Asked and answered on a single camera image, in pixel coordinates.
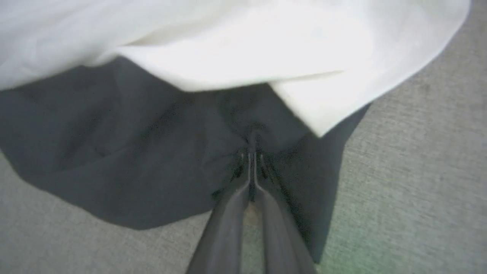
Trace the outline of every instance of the garment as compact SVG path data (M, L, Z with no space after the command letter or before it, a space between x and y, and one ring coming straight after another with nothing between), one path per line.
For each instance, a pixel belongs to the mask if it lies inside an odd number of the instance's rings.
M3 0L0 91L123 56L188 92L269 83L322 136L438 56L469 6L469 0Z
M317 262L343 147L364 113L316 137L269 85L185 93L116 59L0 93L0 148L28 183L149 229L211 210L257 131Z

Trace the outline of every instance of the white fabric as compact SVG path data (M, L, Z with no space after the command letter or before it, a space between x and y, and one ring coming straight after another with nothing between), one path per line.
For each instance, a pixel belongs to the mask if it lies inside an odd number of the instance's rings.
M125 56L185 91L270 82L321 136L437 56L469 0L0 5L0 90Z

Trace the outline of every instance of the gray carpet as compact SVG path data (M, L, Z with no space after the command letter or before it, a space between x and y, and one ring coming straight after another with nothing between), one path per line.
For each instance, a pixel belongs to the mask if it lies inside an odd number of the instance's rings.
M487 1L448 49L377 100L347 144L327 274L487 273ZM182 274L208 214L144 232L22 182L0 157L1 274ZM243 273L261 273L257 226Z

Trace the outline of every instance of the gray surface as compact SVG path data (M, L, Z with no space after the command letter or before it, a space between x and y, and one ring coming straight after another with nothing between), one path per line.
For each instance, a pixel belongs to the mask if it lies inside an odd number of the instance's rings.
M347 145L329 274L487 273L487 2ZM22 182L0 157L0 273L182 274L208 214L136 232ZM260 273L255 225L243 273Z

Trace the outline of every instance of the black fabric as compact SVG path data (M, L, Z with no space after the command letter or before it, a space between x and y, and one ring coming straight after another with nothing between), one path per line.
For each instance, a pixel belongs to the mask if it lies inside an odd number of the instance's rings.
M117 59L1 92L0 148L30 184L149 229L211 210L257 130L318 262L343 147L364 113L317 138L268 85L184 93Z

